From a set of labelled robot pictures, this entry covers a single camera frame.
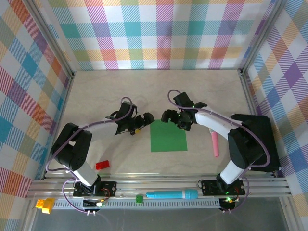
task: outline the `green block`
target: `green block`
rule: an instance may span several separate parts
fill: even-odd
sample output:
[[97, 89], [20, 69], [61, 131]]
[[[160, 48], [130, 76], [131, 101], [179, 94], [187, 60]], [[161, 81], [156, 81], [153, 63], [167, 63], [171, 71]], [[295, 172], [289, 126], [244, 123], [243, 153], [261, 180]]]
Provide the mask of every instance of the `green block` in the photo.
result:
[[136, 196], [136, 204], [142, 204], [143, 203], [143, 196], [137, 195]]
[[151, 152], [187, 151], [186, 133], [174, 123], [151, 123]]

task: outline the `cyan tube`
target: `cyan tube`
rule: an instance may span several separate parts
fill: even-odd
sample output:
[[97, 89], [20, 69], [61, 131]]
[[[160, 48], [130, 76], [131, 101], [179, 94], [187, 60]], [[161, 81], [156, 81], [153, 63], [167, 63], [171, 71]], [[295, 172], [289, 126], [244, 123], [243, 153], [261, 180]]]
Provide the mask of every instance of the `cyan tube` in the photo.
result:
[[185, 189], [179, 191], [154, 191], [147, 192], [146, 196], [153, 199], [197, 199], [198, 191], [196, 189]]

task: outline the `red lego brick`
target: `red lego brick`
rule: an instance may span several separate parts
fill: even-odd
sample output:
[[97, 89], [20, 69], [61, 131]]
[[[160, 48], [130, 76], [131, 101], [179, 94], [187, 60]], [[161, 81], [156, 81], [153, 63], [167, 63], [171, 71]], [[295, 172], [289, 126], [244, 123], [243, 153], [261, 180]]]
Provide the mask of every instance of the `red lego brick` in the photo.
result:
[[108, 160], [96, 163], [96, 170], [102, 170], [102, 169], [108, 168], [108, 167], [110, 167]]

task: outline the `black mount plate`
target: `black mount plate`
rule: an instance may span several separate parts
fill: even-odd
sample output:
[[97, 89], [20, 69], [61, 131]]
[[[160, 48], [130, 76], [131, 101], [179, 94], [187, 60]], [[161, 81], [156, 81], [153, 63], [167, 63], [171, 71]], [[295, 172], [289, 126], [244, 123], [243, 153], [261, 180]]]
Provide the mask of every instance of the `black mount plate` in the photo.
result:
[[[116, 195], [116, 181], [101, 181], [101, 184], [99, 186], [101, 189], [105, 188], [108, 189], [110, 192], [110, 197], [114, 197]], [[75, 189], [73, 196], [74, 197], [84, 197], [84, 196], [93, 196], [88, 194], [86, 191], [82, 189], [79, 182], [76, 182]], [[101, 190], [98, 194], [95, 196], [97, 197], [108, 197], [108, 191], [107, 190]]]
[[203, 196], [237, 196], [237, 194], [245, 195], [245, 189], [242, 180], [235, 181], [226, 193], [220, 192], [217, 187], [216, 180], [202, 180], [201, 189]]

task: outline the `colorful plaid pattern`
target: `colorful plaid pattern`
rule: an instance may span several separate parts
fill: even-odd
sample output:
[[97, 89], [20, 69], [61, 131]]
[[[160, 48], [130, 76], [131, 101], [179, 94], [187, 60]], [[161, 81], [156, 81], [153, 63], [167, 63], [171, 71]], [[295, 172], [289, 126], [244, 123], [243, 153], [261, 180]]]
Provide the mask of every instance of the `colorful plaid pattern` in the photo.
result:
[[37, 2], [77, 69], [118, 70], [239, 68], [275, 0]]
[[0, 230], [17, 229], [43, 170], [68, 77], [21, 0], [0, 0]]
[[289, 0], [249, 68], [257, 112], [271, 118], [284, 175], [308, 230], [308, 0]]

